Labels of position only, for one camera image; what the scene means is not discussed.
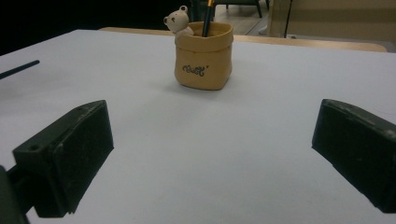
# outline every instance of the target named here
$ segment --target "white table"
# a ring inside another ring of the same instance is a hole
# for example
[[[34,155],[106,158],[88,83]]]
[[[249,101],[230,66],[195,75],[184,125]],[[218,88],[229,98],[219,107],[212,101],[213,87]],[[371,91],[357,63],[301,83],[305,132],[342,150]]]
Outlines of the white table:
[[[395,223],[311,140],[324,98],[396,122],[396,54],[233,43],[221,91],[174,78],[172,36],[78,30],[0,57],[0,164],[72,108],[106,100],[115,149],[74,215],[38,223]]]

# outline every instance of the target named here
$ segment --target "black pen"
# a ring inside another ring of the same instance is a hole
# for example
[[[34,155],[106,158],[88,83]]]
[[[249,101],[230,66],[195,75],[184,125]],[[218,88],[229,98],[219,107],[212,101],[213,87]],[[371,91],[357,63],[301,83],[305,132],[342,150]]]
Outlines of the black pen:
[[[202,36],[207,37],[207,33],[209,31],[209,25],[212,17],[212,7],[213,7],[213,0],[207,0],[207,9],[206,15],[204,20],[204,29],[202,31]]]
[[[13,75],[15,73],[18,73],[18,72],[20,72],[20,71],[22,71],[22,70],[24,70],[26,68],[32,67],[33,65],[36,65],[38,63],[40,63],[40,61],[39,60],[35,60],[35,61],[30,62],[30,63],[26,63],[26,64],[21,65],[19,67],[16,67],[16,68],[13,68],[11,70],[8,70],[8,71],[0,74],[0,79],[5,78],[5,77],[9,77],[9,76],[11,76],[11,75]]]

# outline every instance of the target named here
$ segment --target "pen holder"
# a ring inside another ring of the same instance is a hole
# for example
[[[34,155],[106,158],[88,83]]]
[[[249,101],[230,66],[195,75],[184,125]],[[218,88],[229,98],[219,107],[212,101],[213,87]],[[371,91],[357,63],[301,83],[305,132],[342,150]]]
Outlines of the pen holder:
[[[199,90],[221,90],[232,69],[233,27],[210,22],[207,37],[202,37],[204,23],[189,23],[194,35],[182,35],[176,45],[176,80]]]

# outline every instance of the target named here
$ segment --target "wooden table edge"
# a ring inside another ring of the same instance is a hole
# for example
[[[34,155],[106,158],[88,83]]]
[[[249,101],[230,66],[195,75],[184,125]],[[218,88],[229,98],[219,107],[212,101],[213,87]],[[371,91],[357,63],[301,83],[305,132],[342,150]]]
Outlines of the wooden table edge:
[[[141,34],[141,35],[174,35],[172,32],[165,30],[148,30],[148,29],[122,28],[122,27],[104,27],[99,30],[109,31],[109,32]],[[372,43],[276,38],[276,37],[253,36],[253,35],[234,35],[233,39],[235,41],[240,41],[240,42],[252,42],[252,43],[262,43],[262,44],[271,44],[271,45],[388,52],[384,46],[378,44],[372,44]]]

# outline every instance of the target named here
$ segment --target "chair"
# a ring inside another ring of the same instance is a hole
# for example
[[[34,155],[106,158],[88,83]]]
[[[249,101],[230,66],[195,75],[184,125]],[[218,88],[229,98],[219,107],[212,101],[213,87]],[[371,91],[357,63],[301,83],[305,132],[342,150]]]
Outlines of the chair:
[[[215,16],[216,6],[217,5],[226,5],[228,9],[228,5],[239,5],[239,6],[256,6],[259,12],[260,18],[262,18],[262,9],[260,8],[260,0],[214,0],[213,2],[213,17]],[[267,9],[269,9],[269,0],[265,0],[265,4],[267,5]]]

